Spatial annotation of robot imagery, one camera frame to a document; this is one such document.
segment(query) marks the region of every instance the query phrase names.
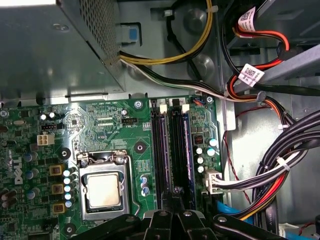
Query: white wire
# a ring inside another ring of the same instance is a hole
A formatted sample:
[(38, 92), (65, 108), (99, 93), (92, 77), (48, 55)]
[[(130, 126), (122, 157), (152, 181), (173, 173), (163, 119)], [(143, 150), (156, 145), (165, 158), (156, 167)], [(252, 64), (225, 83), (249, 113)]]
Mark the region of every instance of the white wire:
[[(291, 154), (284, 162), (285, 162), (285, 164), (288, 164), (292, 159), (294, 159), (298, 154), (299, 154), (300, 152), (298, 151), (298, 152), (294, 152), (293, 154)], [(283, 168), (284, 166), (283, 165), (278, 165), (277, 167), (275, 167), (275, 168), (273, 168), (273, 169), (271, 169), (270, 171), (267, 171), (267, 172), (265, 172), (265, 173), (263, 173), (263, 174), (260, 174), (260, 175), (258, 175), (258, 176), (253, 176), (253, 177), (249, 177), (249, 178), (247, 178), (247, 179), (244, 179), (244, 180), (236, 180), (236, 181), (225, 181), (225, 180), (221, 180), (221, 179), (218, 179), (217, 177), (215, 177), (215, 176), (212, 176), (212, 180), (214, 181), (214, 182), (216, 182), (216, 184), (218, 185), (217, 187), (222, 187), (223, 188), (223, 186), (228, 186), (228, 187), (230, 187), (230, 186), (232, 186), (232, 185), (234, 185), (234, 184), (242, 184), (242, 183), (245, 183), (246, 181), (249, 181), (249, 180), (254, 180), (254, 179), (256, 179), (257, 177), (261, 177), (261, 176), (264, 176), (264, 175), (266, 175), (266, 174), (270, 174), (270, 173), (272, 173), (272, 172), (274, 172), (274, 171), (277, 171), (277, 170), (279, 170), (279, 169), (281, 169), (281, 168)]]
[(127, 65), (128, 67), (131, 67), (137, 71), (139, 71), (142, 75), (144, 75), (147, 79), (151, 80), (152, 82), (154, 83), (157, 83), (159, 85), (164, 85), (164, 86), (167, 86), (167, 87), (171, 87), (171, 88), (179, 88), (179, 89), (192, 89), (192, 90), (196, 90), (196, 91), (200, 91), (200, 92), (203, 92), (203, 93), (206, 93), (206, 94), (209, 94), (211, 96), (214, 96), (218, 99), (221, 99), (221, 100), (226, 100), (226, 101), (229, 101), (229, 102), (234, 102), (234, 103), (243, 103), (243, 100), (235, 100), (235, 99), (231, 99), (231, 98), (227, 98), (226, 96), (221, 96), (219, 94), (216, 94), (208, 89), (205, 89), (203, 87), (200, 87), (200, 86), (193, 86), (193, 85), (188, 85), (188, 84), (171, 84), (171, 83), (164, 83), (162, 81), (157, 81), (155, 80), (154, 78), (152, 78), (150, 75), (148, 75), (147, 73), (145, 73), (143, 70), (141, 70), (140, 68), (138, 68), (137, 66), (121, 59), (121, 62), (124, 63), (125, 65)]

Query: electrolytic capacitor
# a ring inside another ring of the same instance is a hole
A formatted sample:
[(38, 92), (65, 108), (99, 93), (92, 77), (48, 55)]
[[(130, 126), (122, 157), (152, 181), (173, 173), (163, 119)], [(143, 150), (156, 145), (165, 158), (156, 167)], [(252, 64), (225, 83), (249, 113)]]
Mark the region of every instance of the electrolytic capacitor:
[(0, 199), (2, 198), (2, 196), (3, 195), (5, 195), (6, 193), (8, 193), (9, 192), (9, 190), (8, 189), (2, 189), (1, 191), (0, 191)]
[(208, 148), (206, 149), (206, 154), (207, 154), (209, 157), (213, 157), (213, 156), (216, 154), (216, 151), (215, 151), (213, 148), (208, 147)]
[(75, 191), (71, 190), (64, 195), (65, 200), (70, 200), (75, 195)]
[(140, 183), (141, 184), (146, 184), (148, 182), (148, 176), (143, 174), (140, 176)]
[(198, 155), (201, 155), (201, 154), (203, 153), (203, 150), (202, 150), (201, 147), (195, 146), (195, 147), (194, 147), (194, 152), (195, 152), (196, 154), (198, 154)]
[(41, 114), (40, 115), (40, 119), (42, 120), (42, 121), (44, 121), (44, 120), (46, 120), (47, 119), (47, 115), (46, 114)]
[(16, 204), (17, 201), (18, 201), (18, 200), (17, 200), (15, 197), (10, 198), (8, 201), (5, 201), (5, 202), (2, 203), (2, 207), (3, 207), (4, 209), (8, 209), (8, 208), (10, 208), (12, 205)]
[(8, 199), (13, 198), (16, 195), (17, 195), (17, 191), (11, 190), (11, 191), (7, 192), (6, 194), (2, 195), (1, 200), (7, 201)]
[(198, 173), (202, 174), (205, 171), (205, 167), (204, 166), (198, 166)]
[(198, 164), (203, 164), (205, 162), (204, 158), (202, 156), (198, 156), (197, 159), (196, 159), (196, 162)]
[(63, 179), (63, 183), (64, 183), (65, 185), (69, 185), (69, 184), (72, 183), (75, 179), (76, 179), (76, 175), (70, 175), (69, 177), (66, 177), (65, 179)]
[(40, 194), (40, 189), (37, 187), (34, 187), (26, 193), (26, 198), (29, 200), (32, 200), (37, 196), (39, 196), (39, 194)]
[(32, 168), (31, 170), (29, 170), (25, 173), (25, 178), (28, 180), (31, 180), (33, 178), (36, 178), (38, 176), (38, 174), (39, 174), (38, 169)]
[(69, 177), (69, 176), (70, 176), (71, 174), (73, 174), (75, 171), (77, 171), (77, 168), (76, 168), (76, 167), (71, 167), (71, 168), (63, 171), (63, 176)]
[(28, 152), (23, 156), (23, 159), (27, 162), (30, 163), (31, 161), (35, 161), (38, 158), (38, 154), (34, 151)]
[(70, 198), (70, 200), (65, 201), (64, 205), (69, 209), (75, 203), (76, 203), (76, 199), (72, 197)]
[(147, 195), (149, 194), (149, 192), (150, 192), (149, 187), (148, 187), (148, 186), (145, 186), (145, 187), (142, 188), (141, 195), (142, 195), (143, 197), (145, 197), (145, 196), (147, 196)]
[(207, 141), (207, 144), (211, 147), (216, 147), (218, 146), (219, 142), (217, 139), (215, 138), (210, 138), (208, 141)]

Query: chip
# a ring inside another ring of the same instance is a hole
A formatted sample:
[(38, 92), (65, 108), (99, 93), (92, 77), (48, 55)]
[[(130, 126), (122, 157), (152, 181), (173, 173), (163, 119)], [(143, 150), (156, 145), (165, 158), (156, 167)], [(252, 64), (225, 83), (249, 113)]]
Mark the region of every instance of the chip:
[(21, 117), (22, 117), (22, 118), (27, 118), (27, 117), (29, 117), (29, 111), (28, 111), (28, 110), (22, 110), (22, 111), (21, 111)]
[(62, 165), (53, 165), (49, 167), (50, 176), (61, 176), (63, 173)]
[(65, 204), (62, 203), (55, 203), (52, 205), (53, 214), (64, 214), (66, 212)]
[(15, 137), (21, 137), (22, 136), (22, 131), (21, 130), (17, 130), (14, 132), (14, 136)]
[(9, 223), (8, 224), (8, 232), (15, 232), (16, 231), (16, 224), (15, 223)]
[(53, 195), (57, 195), (57, 194), (63, 194), (64, 193), (64, 185), (62, 183), (60, 184), (53, 184), (51, 186), (51, 193)]
[(197, 128), (196, 128), (196, 132), (197, 133), (202, 133), (204, 131), (204, 128), (202, 127), (202, 126), (198, 126)]

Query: mounting screw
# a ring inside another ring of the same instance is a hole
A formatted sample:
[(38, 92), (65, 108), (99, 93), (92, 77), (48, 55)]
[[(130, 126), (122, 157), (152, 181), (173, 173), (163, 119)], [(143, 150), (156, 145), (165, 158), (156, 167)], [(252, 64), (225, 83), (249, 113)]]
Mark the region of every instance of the mounting screw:
[(161, 212), (159, 213), (159, 215), (160, 215), (161, 217), (164, 217), (164, 216), (167, 216), (168, 213), (167, 213), (166, 211), (161, 211)]
[(213, 98), (212, 96), (208, 96), (208, 97), (206, 98), (206, 102), (207, 102), (208, 104), (211, 104), (213, 101), (214, 101), (214, 98)]
[(87, 160), (82, 160), (80, 164), (81, 164), (81, 167), (84, 168), (84, 167), (88, 166), (88, 161)]
[(115, 159), (115, 161), (116, 161), (116, 163), (117, 164), (125, 164), (126, 163), (126, 159), (124, 158), (124, 157), (117, 157), (116, 159)]
[(9, 115), (9, 113), (7, 111), (5, 111), (5, 110), (0, 111), (0, 116), (2, 118), (6, 118), (6, 117), (8, 117), (8, 115)]
[(220, 217), (218, 217), (218, 221), (220, 223), (225, 223), (227, 221), (227, 219), (224, 216), (220, 216)]
[(53, 24), (52, 27), (54, 30), (63, 31), (63, 32), (66, 32), (69, 30), (69, 27), (67, 25), (63, 25), (59, 23)]
[(186, 217), (190, 217), (190, 216), (192, 215), (192, 212), (190, 212), (190, 211), (185, 211), (185, 212), (183, 213), (183, 215), (185, 215)]
[(140, 108), (142, 108), (142, 101), (135, 101), (134, 102), (134, 107), (136, 108), (136, 109), (140, 109)]

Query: yellow wire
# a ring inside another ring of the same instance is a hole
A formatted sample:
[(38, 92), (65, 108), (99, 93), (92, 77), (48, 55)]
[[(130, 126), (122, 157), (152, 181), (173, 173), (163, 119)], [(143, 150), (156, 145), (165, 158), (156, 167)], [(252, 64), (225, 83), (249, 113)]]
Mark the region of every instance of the yellow wire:
[[(211, 0), (206, 0), (206, 5), (207, 9), (212, 8), (212, 3)], [(204, 28), (204, 31), (198, 40), (198, 42), (186, 53), (177, 55), (177, 56), (172, 56), (172, 57), (167, 57), (167, 58), (158, 58), (158, 59), (139, 59), (139, 58), (134, 58), (134, 57), (128, 57), (124, 55), (120, 55), (120, 58), (131, 63), (131, 64), (136, 64), (136, 65), (158, 65), (158, 64), (166, 64), (166, 63), (171, 63), (177, 60), (180, 60), (184, 57), (189, 56), (190, 54), (194, 53), (197, 51), (201, 45), (206, 41), (206, 39), (209, 36), (210, 30), (213, 25), (213, 13), (208, 12), (208, 18), (207, 22)]]
[(258, 207), (256, 210), (252, 211), (252, 212), (249, 212), (247, 215), (245, 215), (244, 217), (240, 218), (241, 221), (244, 221), (246, 220), (247, 218), (251, 217), (253, 214), (259, 212), (261, 209), (263, 209), (265, 206), (267, 206), (269, 203), (272, 202), (272, 200), (274, 199), (271, 198), (269, 201), (267, 201), (265, 204), (261, 205), (260, 207)]

